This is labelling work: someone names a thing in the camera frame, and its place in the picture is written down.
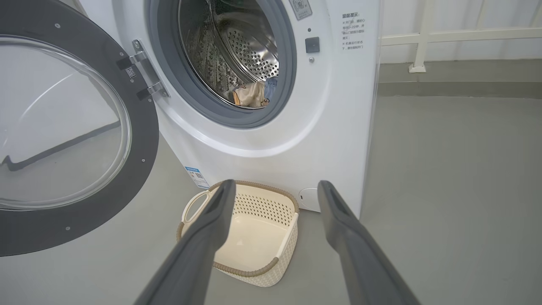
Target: washing machine door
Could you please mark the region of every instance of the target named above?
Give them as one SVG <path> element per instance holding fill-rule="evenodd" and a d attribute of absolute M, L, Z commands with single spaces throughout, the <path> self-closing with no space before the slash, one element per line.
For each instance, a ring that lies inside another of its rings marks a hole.
<path fill-rule="evenodd" d="M 55 0 L 0 7 L 7 256 L 66 243 L 116 215 L 147 179 L 159 134 L 140 72 L 96 24 Z"/>

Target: door glass window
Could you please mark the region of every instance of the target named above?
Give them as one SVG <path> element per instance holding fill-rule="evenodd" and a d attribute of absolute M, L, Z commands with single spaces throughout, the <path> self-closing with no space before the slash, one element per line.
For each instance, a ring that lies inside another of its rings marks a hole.
<path fill-rule="evenodd" d="M 130 149 L 114 89 L 44 43 L 0 37 L 0 208 L 71 204 L 107 185 Z"/>

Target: washing machine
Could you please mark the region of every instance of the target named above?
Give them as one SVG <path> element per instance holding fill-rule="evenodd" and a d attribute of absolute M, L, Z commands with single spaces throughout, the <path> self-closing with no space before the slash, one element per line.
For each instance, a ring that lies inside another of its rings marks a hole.
<path fill-rule="evenodd" d="M 4 255 L 118 213 L 152 168 L 158 130 L 201 188 L 247 180 L 319 211 L 329 180 L 359 216 L 378 0 L 77 3 L 2 1 L 0 231 L 17 232 L 3 234 Z M 256 85 L 256 102 L 240 102 Z"/>

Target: white plastic basket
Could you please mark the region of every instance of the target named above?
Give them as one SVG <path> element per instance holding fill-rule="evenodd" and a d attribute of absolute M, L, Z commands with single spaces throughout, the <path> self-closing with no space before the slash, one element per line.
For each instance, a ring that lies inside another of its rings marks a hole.
<path fill-rule="evenodd" d="M 197 194 L 186 205 L 177 230 L 178 241 L 219 185 Z M 249 284 L 273 286 L 284 275 L 294 253 L 298 239 L 298 203 L 287 192 L 258 183 L 236 181 L 236 189 L 228 239 L 216 251 L 213 266 Z M 207 196 L 203 204 L 186 219 L 190 207 L 202 196 Z"/>

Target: gray floor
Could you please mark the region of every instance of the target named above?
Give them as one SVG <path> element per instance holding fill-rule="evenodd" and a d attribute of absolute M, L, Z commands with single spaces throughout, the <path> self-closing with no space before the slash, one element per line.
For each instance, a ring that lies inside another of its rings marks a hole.
<path fill-rule="evenodd" d="M 424 304 L 539 304 L 542 101 L 379 98 L 362 223 Z"/>
<path fill-rule="evenodd" d="M 536 304 L 542 284 L 540 100 L 377 100 L 362 222 L 424 304 Z M 0 258 L 2 304 L 130 304 L 175 244 L 201 189 L 163 139 L 140 193 L 64 245 Z M 219 271 L 206 304 L 348 304 L 320 214 L 302 211 L 284 278 Z"/>

